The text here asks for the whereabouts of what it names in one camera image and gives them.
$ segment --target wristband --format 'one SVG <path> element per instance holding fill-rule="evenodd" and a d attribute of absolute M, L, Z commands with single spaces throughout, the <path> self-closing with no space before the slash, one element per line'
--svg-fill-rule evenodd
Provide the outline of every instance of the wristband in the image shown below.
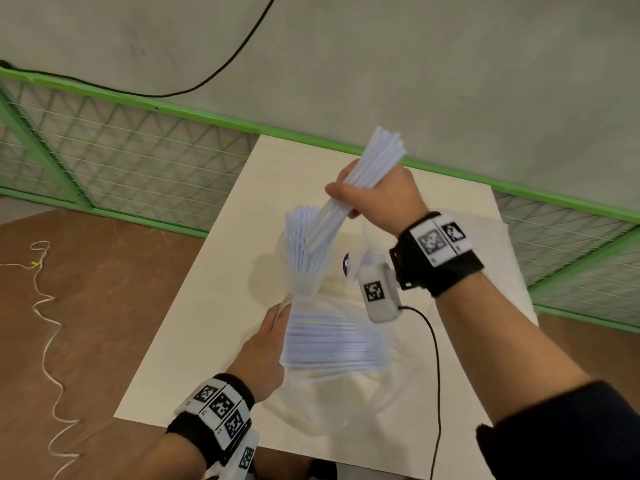
<path fill-rule="evenodd" d="M 420 286 L 434 298 L 484 269 L 460 226 L 439 212 L 429 212 L 409 226 L 389 254 L 400 288 Z"/>
<path fill-rule="evenodd" d="M 217 374 L 200 384 L 176 409 L 167 433 L 190 441 L 204 457 L 207 468 L 225 466 L 251 428 L 251 391 L 231 374 Z"/>

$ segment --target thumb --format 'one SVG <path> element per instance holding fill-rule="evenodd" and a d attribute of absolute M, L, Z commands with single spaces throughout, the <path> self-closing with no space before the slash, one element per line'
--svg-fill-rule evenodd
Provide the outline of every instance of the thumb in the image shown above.
<path fill-rule="evenodd" d="M 324 191 L 329 197 L 344 202 L 354 209 L 359 209 L 367 201 L 371 189 L 359 189 L 341 182 L 332 182 L 325 186 Z"/>

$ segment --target purple sticker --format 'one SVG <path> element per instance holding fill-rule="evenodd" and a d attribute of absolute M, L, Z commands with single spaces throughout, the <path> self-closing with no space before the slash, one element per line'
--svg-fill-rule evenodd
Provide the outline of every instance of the purple sticker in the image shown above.
<path fill-rule="evenodd" d="M 344 255 L 344 259 L 342 260 L 342 270 L 345 276 L 349 274 L 349 253 Z"/>

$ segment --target metal mesh panel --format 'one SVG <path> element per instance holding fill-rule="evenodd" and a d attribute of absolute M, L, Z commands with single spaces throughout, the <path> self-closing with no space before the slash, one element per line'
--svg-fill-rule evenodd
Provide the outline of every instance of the metal mesh panel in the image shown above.
<path fill-rule="evenodd" d="M 527 286 L 635 226 L 502 192 L 494 195 Z"/>
<path fill-rule="evenodd" d="M 66 190 L 49 177 L 27 148 L 0 121 L 0 187 L 69 200 Z"/>
<path fill-rule="evenodd" d="M 258 136 L 7 81 L 96 207 L 209 230 Z"/>
<path fill-rule="evenodd" d="M 570 278 L 536 302 L 640 326 L 640 244 Z"/>

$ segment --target wooden floor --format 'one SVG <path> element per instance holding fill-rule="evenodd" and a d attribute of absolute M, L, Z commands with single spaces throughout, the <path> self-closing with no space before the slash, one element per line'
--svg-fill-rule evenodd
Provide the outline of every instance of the wooden floor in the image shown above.
<path fill-rule="evenodd" d="M 0 263 L 28 264 L 33 241 L 51 241 L 40 287 L 57 300 L 45 315 L 65 324 L 47 366 L 67 387 L 58 412 L 81 418 L 54 448 L 82 458 L 61 478 L 106 479 L 160 436 L 113 413 L 203 240 L 71 210 L 0 226 Z M 61 429 L 58 390 L 40 370 L 53 327 L 31 311 L 33 271 L 0 267 L 0 472 L 50 479 L 64 463 L 47 453 Z M 640 410 L 640 335 L 542 317 L 549 336 L 590 373 L 610 380 Z"/>

